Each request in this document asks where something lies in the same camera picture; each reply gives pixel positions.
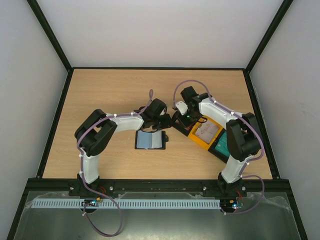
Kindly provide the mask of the black card holder wallet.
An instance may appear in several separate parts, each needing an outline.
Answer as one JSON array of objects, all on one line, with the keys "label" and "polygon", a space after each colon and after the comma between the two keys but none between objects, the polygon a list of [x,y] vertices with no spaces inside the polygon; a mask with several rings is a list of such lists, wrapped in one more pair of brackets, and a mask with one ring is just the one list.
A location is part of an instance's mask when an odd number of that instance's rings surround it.
[{"label": "black card holder wallet", "polygon": [[137,130],[135,133],[136,150],[165,150],[169,137],[163,130],[143,131]]}]

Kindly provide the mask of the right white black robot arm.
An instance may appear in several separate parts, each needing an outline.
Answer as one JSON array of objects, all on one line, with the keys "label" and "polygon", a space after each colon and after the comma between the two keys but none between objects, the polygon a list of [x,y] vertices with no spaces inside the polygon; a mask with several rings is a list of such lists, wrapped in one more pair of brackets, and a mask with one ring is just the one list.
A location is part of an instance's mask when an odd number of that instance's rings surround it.
[{"label": "right white black robot arm", "polygon": [[233,111],[192,86],[180,95],[182,100],[173,102],[173,127],[225,163],[217,178],[222,195],[241,191],[245,167],[264,153],[255,115]]}]

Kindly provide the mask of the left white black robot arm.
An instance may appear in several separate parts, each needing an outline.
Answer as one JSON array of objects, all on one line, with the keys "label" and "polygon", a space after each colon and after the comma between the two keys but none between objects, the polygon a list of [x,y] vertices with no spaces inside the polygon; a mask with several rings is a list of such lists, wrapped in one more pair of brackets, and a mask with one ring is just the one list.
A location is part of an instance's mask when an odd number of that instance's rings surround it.
[{"label": "left white black robot arm", "polygon": [[104,190],[92,188],[91,184],[100,177],[100,154],[115,133],[135,131],[136,150],[164,150],[168,142],[165,129],[172,126],[167,109],[163,101],[155,98],[129,113],[111,114],[101,109],[94,110],[74,134],[80,157],[78,175],[83,187],[95,194],[106,194]]}]

